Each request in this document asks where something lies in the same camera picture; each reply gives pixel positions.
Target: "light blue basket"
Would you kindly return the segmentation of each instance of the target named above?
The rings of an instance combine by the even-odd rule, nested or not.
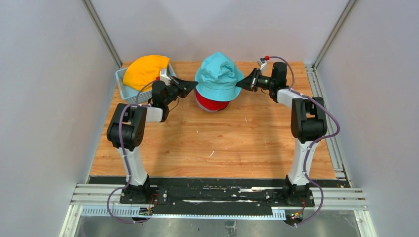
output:
[[[121,94],[121,98],[123,100],[125,100],[128,104],[135,104],[135,98],[138,94],[138,90],[124,85],[123,83],[123,79],[124,79],[124,75],[125,72],[128,68],[123,68],[120,69],[118,71],[116,71],[115,73],[115,77],[117,78],[117,84],[118,84],[118,88],[119,88],[119,93]],[[170,63],[168,65],[168,71],[167,71],[167,76],[171,77],[171,76],[176,76],[176,74],[173,71],[173,68],[171,67]],[[151,90],[146,91],[146,92],[142,92],[139,96],[138,96],[138,102],[142,103],[144,101],[147,101],[148,99],[151,98]]]

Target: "hat brim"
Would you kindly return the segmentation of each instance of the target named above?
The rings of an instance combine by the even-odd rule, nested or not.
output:
[[[242,90],[240,87],[235,86],[230,89],[224,89],[224,90],[216,90],[211,89],[206,86],[204,86],[203,80],[200,76],[201,68],[198,69],[198,71],[195,74],[195,81],[198,82],[198,85],[196,86],[196,90],[205,98],[214,100],[214,101],[232,101],[239,96],[240,91]]]

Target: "floor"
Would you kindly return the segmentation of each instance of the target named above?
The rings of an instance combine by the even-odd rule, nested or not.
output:
[[[176,75],[193,80],[200,62],[172,62]],[[247,76],[256,62],[237,62]],[[291,63],[294,89],[312,95],[303,63]],[[270,68],[265,75],[270,75]],[[125,175],[121,156],[106,139],[109,121],[118,103],[124,103],[118,88],[102,131],[91,175]],[[141,151],[151,176],[284,178],[294,154],[290,131],[291,110],[261,91],[242,90],[223,111],[207,113],[194,94],[180,99],[164,123],[146,124]],[[321,141],[314,155],[310,176],[335,178],[329,152]]]

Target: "yellow cloth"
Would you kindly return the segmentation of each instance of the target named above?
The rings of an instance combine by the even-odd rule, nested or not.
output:
[[[160,71],[167,68],[170,59],[160,55],[149,55],[137,59],[125,72],[123,83],[136,90],[141,90],[145,85],[160,76]]]

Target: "white connector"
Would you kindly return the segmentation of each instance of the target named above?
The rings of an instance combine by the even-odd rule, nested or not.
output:
[[[160,80],[164,81],[166,85],[170,85],[170,77],[168,76],[168,70],[166,68],[160,71]]]
[[[260,66],[260,71],[263,73],[265,70],[266,70],[266,66],[268,65],[268,63],[265,61],[265,59],[263,59],[263,58],[260,58],[258,61],[257,61],[257,63],[259,64],[259,66]]]

